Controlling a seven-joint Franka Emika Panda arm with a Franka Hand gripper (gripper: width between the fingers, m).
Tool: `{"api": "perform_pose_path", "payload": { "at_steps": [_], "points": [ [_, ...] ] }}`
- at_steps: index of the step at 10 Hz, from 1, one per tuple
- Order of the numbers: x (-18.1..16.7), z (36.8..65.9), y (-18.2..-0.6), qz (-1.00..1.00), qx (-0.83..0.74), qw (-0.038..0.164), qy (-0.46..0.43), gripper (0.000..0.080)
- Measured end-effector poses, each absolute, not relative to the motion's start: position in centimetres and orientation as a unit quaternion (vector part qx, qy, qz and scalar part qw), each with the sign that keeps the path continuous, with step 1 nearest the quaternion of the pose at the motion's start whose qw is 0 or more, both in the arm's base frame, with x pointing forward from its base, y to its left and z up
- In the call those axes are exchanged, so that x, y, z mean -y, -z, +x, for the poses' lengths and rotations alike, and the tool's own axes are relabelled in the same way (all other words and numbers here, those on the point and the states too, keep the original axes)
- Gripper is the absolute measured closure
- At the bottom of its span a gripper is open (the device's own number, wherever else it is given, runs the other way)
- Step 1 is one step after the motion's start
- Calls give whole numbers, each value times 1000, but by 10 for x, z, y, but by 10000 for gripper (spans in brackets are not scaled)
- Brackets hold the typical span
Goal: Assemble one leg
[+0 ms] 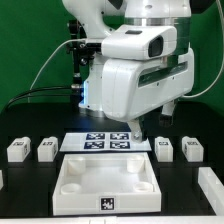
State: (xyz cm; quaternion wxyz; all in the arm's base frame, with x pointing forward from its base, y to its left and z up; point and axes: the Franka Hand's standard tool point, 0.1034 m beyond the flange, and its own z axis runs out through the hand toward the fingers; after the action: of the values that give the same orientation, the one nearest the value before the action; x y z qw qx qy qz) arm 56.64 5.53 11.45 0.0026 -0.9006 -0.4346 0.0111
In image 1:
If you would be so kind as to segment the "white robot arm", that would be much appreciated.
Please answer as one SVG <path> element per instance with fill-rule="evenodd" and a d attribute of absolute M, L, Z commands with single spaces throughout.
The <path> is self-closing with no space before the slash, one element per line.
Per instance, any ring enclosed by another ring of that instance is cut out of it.
<path fill-rule="evenodd" d="M 76 61 L 89 66 L 80 110 L 127 123 L 137 142 L 146 113 L 160 107 L 170 125 L 194 83 L 191 15 L 214 1 L 62 0 L 86 34 L 76 45 Z"/>

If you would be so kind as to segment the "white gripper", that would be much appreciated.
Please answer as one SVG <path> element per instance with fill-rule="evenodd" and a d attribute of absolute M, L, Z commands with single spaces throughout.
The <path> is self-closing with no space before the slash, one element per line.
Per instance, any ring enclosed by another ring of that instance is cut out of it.
<path fill-rule="evenodd" d="M 172 100 L 189 93 L 193 82 L 192 49 L 180 55 L 177 65 L 170 71 L 161 58 L 149 61 L 109 59 L 102 72 L 102 108 L 110 119 L 129 121 L 131 139 L 142 143 L 147 139 L 146 133 L 142 121 L 135 118 L 163 105 L 159 124 L 170 127 L 176 107 Z"/>

